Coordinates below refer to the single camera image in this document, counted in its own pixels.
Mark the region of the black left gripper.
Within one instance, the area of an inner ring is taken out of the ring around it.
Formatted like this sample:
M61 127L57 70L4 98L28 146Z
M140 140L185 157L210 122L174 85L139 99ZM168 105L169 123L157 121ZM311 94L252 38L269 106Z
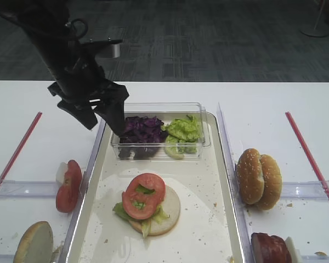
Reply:
M59 109L88 130L97 125L97 113L116 135L123 134L126 127L124 102L129 97L125 85L106 79L100 67L92 71L87 65L75 72L60 64L48 64L47 68L55 79L48 90L52 96L61 98L57 104Z

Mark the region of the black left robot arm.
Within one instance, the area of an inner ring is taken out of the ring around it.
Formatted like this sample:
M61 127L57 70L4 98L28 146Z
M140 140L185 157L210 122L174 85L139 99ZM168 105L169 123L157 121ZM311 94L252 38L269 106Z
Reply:
M118 57L121 39L81 43L88 24L83 19L70 20L65 1L0 1L0 17L22 28L38 50L55 79L48 90L61 98L58 108L89 130L100 116L115 134L124 132L128 91L106 79L95 60L105 50Z

